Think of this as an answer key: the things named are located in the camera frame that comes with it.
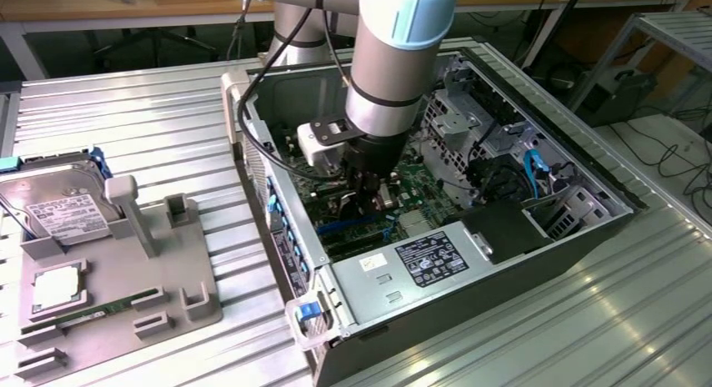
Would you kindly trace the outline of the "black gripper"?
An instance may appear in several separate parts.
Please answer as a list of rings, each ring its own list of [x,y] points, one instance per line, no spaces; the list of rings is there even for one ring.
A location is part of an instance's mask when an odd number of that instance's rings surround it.
[[[366,134],[348,141],[343,169],[348,187],[359,198],[374,196],[390,178],[407,145],[407,133],[391,137]]]

